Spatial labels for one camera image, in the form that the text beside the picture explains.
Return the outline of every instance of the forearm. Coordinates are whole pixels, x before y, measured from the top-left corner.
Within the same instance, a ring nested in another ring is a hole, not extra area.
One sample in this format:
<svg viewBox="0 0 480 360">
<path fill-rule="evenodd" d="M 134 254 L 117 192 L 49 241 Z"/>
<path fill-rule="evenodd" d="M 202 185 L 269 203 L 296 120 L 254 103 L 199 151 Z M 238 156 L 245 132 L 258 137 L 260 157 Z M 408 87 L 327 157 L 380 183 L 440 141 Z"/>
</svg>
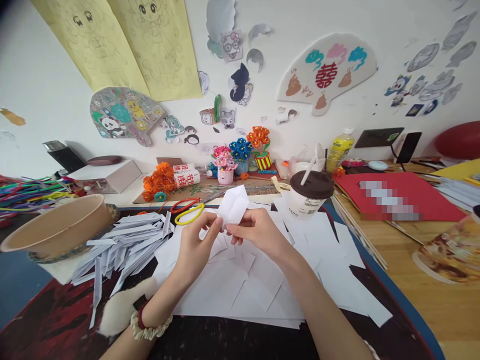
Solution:
<svg viewBox="0 0 480 360">
<path fill-rule="evenodd" d="M 180 276 L 175 269 L 166 278 L 160 289 L 145 305 L 141 319 L 146 328 L 157 328 L 170 317 L 175 306 L 190 287 L 190 282 Z M 132 327 L 129 326 L 101 357 L 103 360 L 146 359 L 155 341 L 135 340 Z"/>
<path fill-rule="evenodd" d="M 298 301 L 320 359 L 368 359 L 372 354 L 334 303 L 308 263 L 292 246 L 272 260 L 283 271 Z"/>
</svg>

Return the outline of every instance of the white box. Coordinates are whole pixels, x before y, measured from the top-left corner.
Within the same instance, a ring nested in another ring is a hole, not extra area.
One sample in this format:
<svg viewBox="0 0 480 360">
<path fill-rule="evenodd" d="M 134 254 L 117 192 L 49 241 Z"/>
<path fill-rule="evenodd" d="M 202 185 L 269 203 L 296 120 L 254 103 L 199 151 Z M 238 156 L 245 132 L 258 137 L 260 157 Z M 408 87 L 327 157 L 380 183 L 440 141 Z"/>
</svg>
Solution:
<svg viewBox="0 0 480 360">
<path fill-rule="evenodd" d="M 120 194 L 141 174 L 135 161 L 124 159 L 113 165 L 87 165 L 68 177 L 77 180 L 82 188 L 91 187 L 88 194 Z"/>
</svg>

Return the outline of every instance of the yellow paper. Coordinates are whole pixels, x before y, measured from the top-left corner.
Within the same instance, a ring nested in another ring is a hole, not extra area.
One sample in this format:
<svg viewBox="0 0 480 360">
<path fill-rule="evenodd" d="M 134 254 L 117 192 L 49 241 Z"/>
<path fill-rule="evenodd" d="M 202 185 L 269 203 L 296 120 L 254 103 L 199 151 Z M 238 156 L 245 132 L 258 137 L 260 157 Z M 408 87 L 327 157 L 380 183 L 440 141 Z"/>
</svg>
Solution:
<svg viewBox="0 0 480 360">
<path fill-rule="evenodd" d="M 453 180 L 464 180 L 472 175 L 480 174 L 480 158 L 467 162 L 462 162 L 454 166 L 449 166 L 444 169 L 431 173 L 432 175 L 441 176 Z"/>
<path fill-rule="evenodd" d="M 110 86 L 124 86 L 150 94 L 106 0 L 31 2 L 94 92 Z"/>
<path fill-rule="evenodd" d="M 184 0 L 107 0 L 136 57 L 151 97 L 201 98 Z"/>
</svg>

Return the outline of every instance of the yellow scissors handle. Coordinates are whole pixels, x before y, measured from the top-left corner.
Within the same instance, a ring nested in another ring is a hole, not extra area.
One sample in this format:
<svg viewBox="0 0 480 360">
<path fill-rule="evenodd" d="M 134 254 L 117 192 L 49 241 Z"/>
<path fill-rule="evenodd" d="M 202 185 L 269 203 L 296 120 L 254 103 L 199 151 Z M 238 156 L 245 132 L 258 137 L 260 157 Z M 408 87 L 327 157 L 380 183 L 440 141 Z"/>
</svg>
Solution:
<svg viewBox="0 0 480 360">
<path fill-rule="evenodd" d="M 200 205 L 198 206 L 195 206 L 195 207 L 192 207 L 190 210 L 187 210 L 185 212 L 182 212 L 180 215 L 178 215 L 176 218 L 175 218 L 175 224 L 177 225 L 188 225 L 190 223 L 193 223 L 195 221 L 196 218 L 198 218 L 200 216 L 200 214 L 202 213 L 202 211 L 204 210 L 205 208 L 205 204 L 203 202 L 200 203 Z M 198 212 L 198 214 L 191 220 L 189 221 L 185 221 L 185 222 L 180 222 L 180 218 L 187 215 L 187 214 L 190 214 L 192 212 L 194 212 L 195 210 L 198 210 L 200 209 L 200 211 Z"/>
</svg>

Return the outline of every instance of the phone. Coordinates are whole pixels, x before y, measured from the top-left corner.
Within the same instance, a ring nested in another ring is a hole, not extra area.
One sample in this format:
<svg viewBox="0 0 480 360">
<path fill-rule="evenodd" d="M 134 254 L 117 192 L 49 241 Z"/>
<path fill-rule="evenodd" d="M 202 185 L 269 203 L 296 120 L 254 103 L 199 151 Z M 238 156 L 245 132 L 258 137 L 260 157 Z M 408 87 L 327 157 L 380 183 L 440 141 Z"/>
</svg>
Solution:
<svg viewBox="0 0 480 360">
<path fill-rule="evenodd" d="M 400 142 L 396 146 L 395 153 L 396 159 L 393 161 L 395 164 L 407 164 L 412 160 L 415 148 L 419 143 L 421 132 L 409 132 L 403 134 Z"/>
</svg>

